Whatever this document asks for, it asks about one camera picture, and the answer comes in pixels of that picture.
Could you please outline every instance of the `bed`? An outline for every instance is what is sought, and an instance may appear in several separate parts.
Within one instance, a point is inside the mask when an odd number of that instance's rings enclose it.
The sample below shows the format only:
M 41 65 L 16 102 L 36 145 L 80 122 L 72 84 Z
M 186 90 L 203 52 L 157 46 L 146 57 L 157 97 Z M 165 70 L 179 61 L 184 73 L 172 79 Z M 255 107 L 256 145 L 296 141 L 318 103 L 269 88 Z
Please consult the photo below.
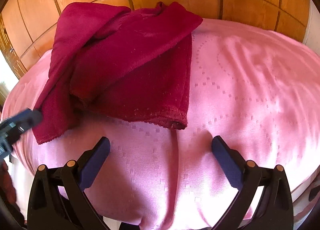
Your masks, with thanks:
M 210 150 L 212 136 L 221 135 L 246 160 L 284 166 L 297 227 L 319 198 L 309 195 L 320 165 L 319 56 L 282 34 L 230 21 L 205 19 L 192 37 L 185 130 L 85 113 L 79 126 L 49 143 L 37 145 L 31 131 L 24 134 L 15 156 L 34 174 L 40 164 L 79 158 L 106 136 L 111 154 L 86 190 L 100 215 L 141 229 L 201 229 L 215 225 L 237 192 Z M 2 119 L 33 108 L 50 57 L 46 52 L 20 79 Z

